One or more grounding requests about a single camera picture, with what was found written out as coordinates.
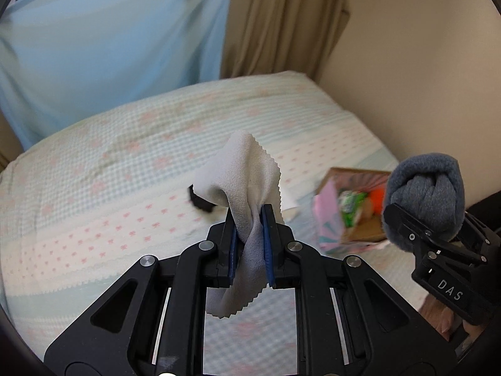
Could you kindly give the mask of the person's right hand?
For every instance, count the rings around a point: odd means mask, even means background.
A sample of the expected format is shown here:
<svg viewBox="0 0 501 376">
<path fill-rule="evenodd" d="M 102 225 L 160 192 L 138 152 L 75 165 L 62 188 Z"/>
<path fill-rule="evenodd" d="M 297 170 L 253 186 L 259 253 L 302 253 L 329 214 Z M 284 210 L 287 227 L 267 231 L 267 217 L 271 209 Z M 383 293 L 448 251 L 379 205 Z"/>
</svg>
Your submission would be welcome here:
<svg viewBox="0 0 501 376">
<path fill-rule="evenodd" d="M 450 339 L 452 331 L 454 331 L 459 324 L 459 317 L 446 305 L 441 303 L 436 297 L 428 294 L 424 299 L 419 314 L 432 325 L 440 336 L 445 340 Z"/>
</svg>

